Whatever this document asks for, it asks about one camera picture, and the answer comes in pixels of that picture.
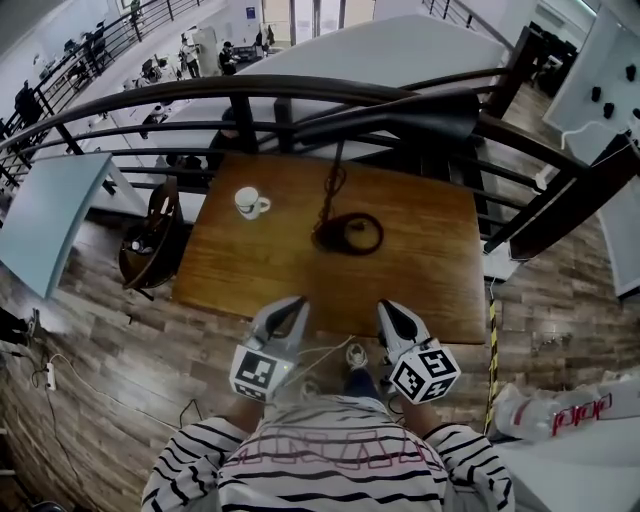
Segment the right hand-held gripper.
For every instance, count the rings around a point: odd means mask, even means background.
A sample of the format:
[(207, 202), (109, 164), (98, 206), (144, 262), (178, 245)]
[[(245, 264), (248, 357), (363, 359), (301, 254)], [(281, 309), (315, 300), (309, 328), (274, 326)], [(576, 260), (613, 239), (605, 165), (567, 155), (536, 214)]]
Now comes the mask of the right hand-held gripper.
[[(427, 340), (428, 329), (422, 319), (395, 301), (380, 300), (377, 319), (380, 343), (389, 361), (395, 362), (389, 377), (390, 391), (412, 405), (444, 397), (461, 375), (451, 350), (436, 338)], [(398, 357), (401, 346), (421, 342)]]

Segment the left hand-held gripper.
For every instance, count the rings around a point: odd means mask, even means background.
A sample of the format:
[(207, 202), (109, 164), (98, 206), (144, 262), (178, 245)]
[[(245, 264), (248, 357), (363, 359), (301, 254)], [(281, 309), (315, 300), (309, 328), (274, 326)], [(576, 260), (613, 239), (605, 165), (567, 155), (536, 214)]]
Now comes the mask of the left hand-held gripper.
[(262, 403), (274, 395), (298, 364), (309, 312), (304, 296), (289, 296), (255, 315), (252, 336), (234, 353), (229, 374), (233, 392)]

